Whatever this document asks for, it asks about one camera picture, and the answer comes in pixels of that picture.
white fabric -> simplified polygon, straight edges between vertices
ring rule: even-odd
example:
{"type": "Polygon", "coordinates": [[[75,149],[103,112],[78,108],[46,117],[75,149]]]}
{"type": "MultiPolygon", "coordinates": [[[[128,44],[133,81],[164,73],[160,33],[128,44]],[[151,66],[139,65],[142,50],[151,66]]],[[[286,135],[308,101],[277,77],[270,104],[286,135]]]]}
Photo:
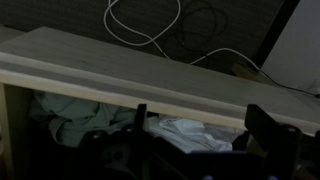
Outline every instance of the white fabric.
{"type": "Polygon", "coordinates": [[[78,147],[89,131],[104,130],[111,134],[132,124],[135,112],[111,104],[34,91],[29,115],[48,127],[58,144],[78,147]],[[48,116],[54,118],[47,122],[43,117],[48,116]]]}
{"type": "Polygon", "coordinates": [[[148,118],[144,128],[155,136],[161,136],[185,153],[231,151],[232,142],[243,133],[243,130],[239,129],[169,116],[148,118]]]}

black cable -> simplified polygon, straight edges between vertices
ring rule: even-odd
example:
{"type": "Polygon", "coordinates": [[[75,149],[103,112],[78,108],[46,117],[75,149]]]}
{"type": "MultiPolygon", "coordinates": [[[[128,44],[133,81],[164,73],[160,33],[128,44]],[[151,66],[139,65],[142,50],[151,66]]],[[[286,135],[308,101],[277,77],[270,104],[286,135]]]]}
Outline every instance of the black cable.
{"type": "Polygon", "coordinates": [[[199,56],[206,56],[207,53],[201,51],[200,50],[201,47],[203,47],[208,42],[210,42],[213,37],[218,36],[221,33],[223,33],[226,30],[228,23],[229,23],[229,18],[227,16],[227,14],[225,12],[223,12],[222,10],[214,8],[210,2],[205,1],[205,0],[193,0],[193,1],[189,2],[187,5],[185,5],[185,7],[182,9],[179,23],[178,23],[178,27],[175,29],[175,31],[173,33],[171,33],[165,37],[165,39],[162,43],[162,49],[164,49],[164,51],[165,51],[168,40],[170,38],[175,38],[175,41],[179,43],[179,46],[181,48],[183,48],[187,52],[191,52],[191,54],[189,53],[185,57],[198,56],[198,55],[199,56]],[[197,3],[197,4],[201,3],[204,6],[202,6],[200,4],[198,7],[190,10],[190,7],[195,3],[197,3]],[[212,30],[210,31],[210,33],[209,34],[201,34],[201,33],[193,32],[190,30],[186,30],[186,27],[185,27],[186,20],[188,20],[192,15],[199,13],[199,12],[203,12],[204,10],[209,10],[213,15],[213,21],[212,21],[213,27],[212,27],[212,30]],[[217,28],[217,26],[218,26],[218,17],[217,17],[218,15],[217,14],[222,15],[225,19],[225,23],[223,23],[223,26],[222,26],[222,28],[220,28],[220,30],[218,30],[218,28],[217,28]],[[200,40],[203,40],[203,41],[198,43],[196,47],[190,47],[187,44],[187,40],[189,39],[188,37],[194,37],[194,36],[200,37],[200,40]]]}
{"type": "Polygon", "coordinates": [[[279,84],[277,83],[275,80],[273,80],[267,73],[263,72],[262,70],[259,70],[259,72],[261,72],[262,74],[264,74],[268,79],[270,79],[273,83],[275,83],[276,85],[280,86],[280,87],[283,87],[283,88],[286,88],[286,89],[291,89],[291,90],[294,90],[294,91],[298,91],[298,92],[303,92],[305,94],[309,94],[311,96],[314,96],[316,98],[320,98],[320,94],[312,94],[308,91],[304,91],[304,90],[301,90],[301,89],[297,89],[297,88],[292,88],[292,87],[288,87],[288,86],[285,86],[285,85],[282,85],[282,84],[279,84]]]}

dark background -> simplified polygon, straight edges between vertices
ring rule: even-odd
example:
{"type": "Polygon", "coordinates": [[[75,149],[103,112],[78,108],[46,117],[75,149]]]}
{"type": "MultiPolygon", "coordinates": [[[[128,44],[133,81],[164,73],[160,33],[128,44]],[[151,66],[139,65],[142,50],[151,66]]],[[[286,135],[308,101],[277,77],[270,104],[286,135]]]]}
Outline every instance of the dark background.
{"type": "MultiPolygon", "coordinates": [[[[157,40],[162,47],[166,40],[164,51],[173,59],[188,63],[201,57],[203,53],[222,47],[229,47],[254,57],[283,2],[283,0],[207,1],[214,8],[227,14],[229,19],[227,28],[222,34],[208,38],[208,42],[197,48],[196,53],[192,53],[181,48],[175,38],[170,36],[177,28],[176,25],[157,40]]],[[[181,0],[182,7],[184,8],[189,2],[190,0],[181,0]]],[[[195,3],[189,10],[197,6],[200,7],[203,4],[195,3]]],[[[113,38],[104,29],[102,19],[106,8],[107,0],[0,0],[0,23],[23,31],[47,26],[129,47],[113,38]]],[[[126,25],[150,36],[164,29],[173,20],[176,12],[176,0],[120,0],[114,8],[115,15],[126,25]]],[[[216,14],[216,28],[221,29],[226,21],[223,14],[216,14]]],[[[113,31],[128,41],[145,41],[116,26],[110,18],[108,18],[108,24],[113,31]]],[[[215,23],[212,12],[204,10],[189,16],[184,24],[184,28],[188,31],[210,34],[215,23]]],[[[204,40],[202,36],[186,37],[190,47],[204,40]]],[[[130,48],[162,56],[153,44],[130,48]]],[[[233,63],[239,60],[241,58],[235,54],[221,52],[196,65],[229,73],[233,63]]]]}

cable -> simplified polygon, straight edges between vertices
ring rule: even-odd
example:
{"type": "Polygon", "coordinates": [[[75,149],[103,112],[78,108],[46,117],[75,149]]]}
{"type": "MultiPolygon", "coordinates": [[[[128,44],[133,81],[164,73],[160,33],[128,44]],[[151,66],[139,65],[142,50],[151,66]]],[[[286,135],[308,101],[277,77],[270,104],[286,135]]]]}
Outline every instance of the cable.
{"type": "Polygon", "coordinates": [[[211,5],[211,3],[206,0],[192,0],[188,4],[186,4],[184,8],[181,10],[179,23],[177,23],[176,30],[174,30],[171,34],[165,37],[165,39],[162,42],[161,48],[163,49],[163,51],[166,52],[166,45],[168,44],[167,42],[169,41],[169,39],[175,38],[175,41],[180,45],[181,48],[183,48],[187,52],[191,52],[191,54],[188,53],[188,55],[178,57],[178,59],[184,59],[186,57],[199,55],[200,57],[203,57],[203,59],[208,59],[207,62],[210,62],[209,56],[206,56],[207,52],[204,52],[201,49],[203,49],[202,47],[206,45],[208,42],[210,42],[213,37],[223,33],[226,30],[228,24],[229,24],[229,18],[224,11],[214,8],[211,5]],[[202,34],[202,33],[186,30],[185,22],[189,18],[191,18],[191,16],[196,15],[197,13],[202,13],[204,11],[207,11],[212,14],[209,33],[202,34]],[[218,28],[218,22],[220,22],[221,20],[224,20],[224,22],[222,23],[221,28],[218,28]],[[192,42],[192,44],[195,44],[192,39],[188,41],[189,40],[188,37],[193,37],[193,36],[199,37],[197,38],[196,46],[194,45],[190,46],[191,44],[188,45],[188,42],[192,42]]]}
{"type": "MultiPolygon", "coordinates": [[[[158,45],[158,43],[155,41],[156,39],[158,39],[160,36],[162,36],[166,31],[168,31],[179,19],[180,17],[180,13],[181,13],[181,3],[180,3],[180,0],[177,0],[177,4],[178,4],[178,11],[177,11],[177,15],[175,17],[175,19],[164,29],[162,30],[158,35],[156,35],[155,37],[151,38],[150,36],[142,33],[142,32],[139,32],[137,30],[134,30],[126,25],[124,25],[121,21],[119,21],[113,14],[113,11],[112,11],[112,7],[118,3],[119,0],[115,0],[112,2],[112,0],[108,0],[108,8],[106,9],[105,13],[104,13],[104,16],[103,16],[103,22],[104,22],[104,26],[106,28],[106,30],[113,36],[115,37],[116,39],[118,39],[119,41],[125,43],[125,44],[128,44],[128,45],[131,45],[131,46],[145,46],[145,45],[148,45],[150,43],[154,43],[155,46],[160,50],[160,52],[167,58],[167,59],[171,59],[163,50],[162,48],[158,45]],[[113,18],[113,20],[115,20],[120,26],[122,26],[123,28],[127,29],[128,31],[131,31],[132,33],[135,33],[137,35],[140,35],[140,36],[143,36],[147,39],[149,39],[149,41],[146,41],[146,42],[143,42],[143,43],[132,43],[132,42],[128,42],[122,38],[120,38],[119,36],[117,36],[115,33],[113,33],[110,28],[108,27],[108,24],[107,24],[107,15],[108,15],[108,12],[110,12],[110,15],[111,17],[113,18]]],[[[197,10],[194,10],[194,11],[191,11],[189,12],[186,16],[189,16],[190,14],[196,12],[197,10]]],[[[184,18],[182,19],[181,21],[181,26],[182,26],[182,32],[183,33],[194,33],[194,32],[186,32],[183,30],[183,20],[184,18]]],[[[240,52],[234,50],[234,49],[230,49],[230,48],[219,48],[219,49],[216,49],[214,51],[211,51],[210,53],[207,53],[206,55],[200,57],[199,59],[191,62],[190,64],[193,65],[203,59],[206,59],[208,58],[209,56],[211,56],[212,54],[215,54],[217,52],[221,52],[221,51],[229,51],[229,52],[232,52],[232,53],[235,53],[237,54],[238,56],[244,58],[245,60],[247,60],[259,73],[262,73],[264,76],[266,76],[268,79],[270,79],[273,83],[275,83],[276,85],[280,86],[280,87],[283,87],[283,88],[286,88],[286,89],[290,89],[290,90],[294,90],[294,91],[298,91],[298,92],[303,92],[303,93],[306,93],[308,95],[312,95],[316,98],[319,98],[320,99],[320,94],[312,94],[310,92],[307,92],[307,91],[304,91],[304,90],[301,90],[301,89],[296,89],[296,88],[291,88],[291,87],[288,87],[288,86],[284,86],[282,84],[279,84],[278,82],[274,81],[269,75],[267,75],[265,72],[263,72],[250,58],[248,58],[247,56],[241,54],[240,52]]]]}
{"type": "Polygon", "coordinates": [[[107,31],[113,36],[115,37],[116,39],[118,39],[119,41],[125,43],[125,44],[128,44],[128,45],[131,45],[131,46],[145,46],[147,44],[150,44],[151,42],[155,44],[155,46],[160,50],[160,52],[167,58],[167,59],[171,59],[162,49],[161,47],[158,45],[158,43],[155,41],[156,39],[158,39],[160,36],[162,36],[166,31],[168,31],[175,23],[176,21],[178,20],[179,16],[180,16],[180,13],[181,13],[181,3],[180,3],[180,0],[177,0],[177,4],[178,4],[178,12],[177,12],[177,15],[176,17],[174,18],[174,20],[169,24],[169,26],[167,26],[164,30],[162,30],[158,35],[156,35],[154,38],[151,38],[150,36],[142,33],[142,32],[139,32],[137,30],[134,30],[126,25],[124,25],[121,21],[119,21],[113,14],[113,11],[112,11],[112,7],[119,2],[119,0],[115,0],[114,2],[111,3],[112,0],[109,0],[108,1],[108,8],[106,9],[105,13],[104,13],[104,16],[103,16],[103,22],[104,22],[104,26],[105,28],[107,29],[107,31]],[[137,35],[140,35],[140,36],[143,36],[143,37],[146,37],[149,39],[149,41],[147,42],[144,42],[144,43],[132,43],[132,42],[128,42],[122,38],[120,38],[119,36],[117,36],[115,33],[113,33],[110,28],[108,27],[108,24],[107,24],[107,15],[108,15],[108,12],[110,11],[110,15],[111,17],[113,18],[113,20],[115,20],[120,26],[122,26],[123,28],[131,31],[132,33],[135,33],[137,35]]]}
{"type": "Polygon", "coordinates": [[[301,89],[296,89],[296,88],[292,88],[292,87],[288,87],[288,86],[284,86],[282,84],[279,84],[277,83],[276,81],[274,81],[268,74],[266,74],[265,72],[263,72],[262,70],[259,70],[260,73],[262,73],[263,75],[265,75],[268,79],[270,79],[273,83],[275,83],[276,85],[280,86],[280,87],[283,87],[283,88],[286,88],[286,89],[291,89],[291,90],[294,90],[294,91],[299,91],[299,92],[303,92],[303,93],[306,93],[306,94],[309,94],[311,96],[315,96],[317,97],[317,94],[312,94],[310,92],[307,92],[307,91],[304,91],[304,90],[301,90],[301,89]]]}

wall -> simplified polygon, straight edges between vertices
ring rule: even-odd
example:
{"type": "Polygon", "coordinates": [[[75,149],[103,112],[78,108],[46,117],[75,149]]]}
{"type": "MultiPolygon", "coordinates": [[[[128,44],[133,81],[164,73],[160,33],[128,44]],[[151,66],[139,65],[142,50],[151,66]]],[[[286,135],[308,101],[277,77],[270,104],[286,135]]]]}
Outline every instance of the wall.
{"type": "Polygon", "coordinates": [[[320,83],[320,1],[301,0],[262,67],[279,83],[309,90],[320,83]]]}

